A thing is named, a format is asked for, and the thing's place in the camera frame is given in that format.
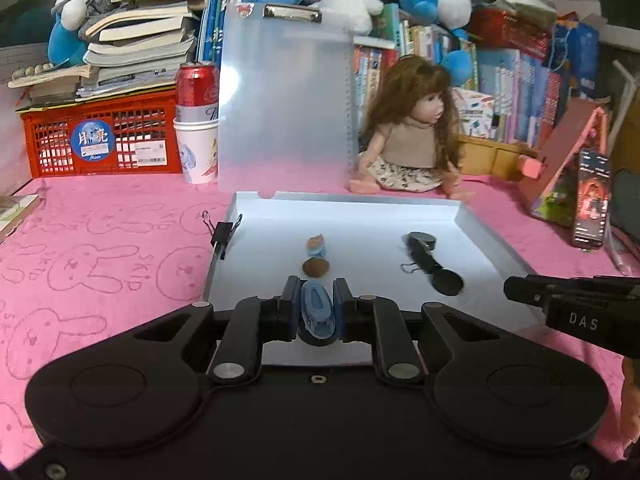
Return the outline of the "operator right hand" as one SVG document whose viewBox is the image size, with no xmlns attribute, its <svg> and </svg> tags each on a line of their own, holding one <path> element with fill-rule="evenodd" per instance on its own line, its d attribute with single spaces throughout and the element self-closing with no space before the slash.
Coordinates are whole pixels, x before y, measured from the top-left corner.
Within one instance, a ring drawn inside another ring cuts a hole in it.
<svg viewBox="0 0 640 480">
<path fill-rule="evenodd" d="M 620 434 L 624 439 L 624 447 L 636 443 L 639 439 L 640 389 L 636 385 L 638 374 L 634 368 L 634 360 L 623 359 L 622 370 L 624 383 L 622 407 L 620 408 Z"/>
</svg>

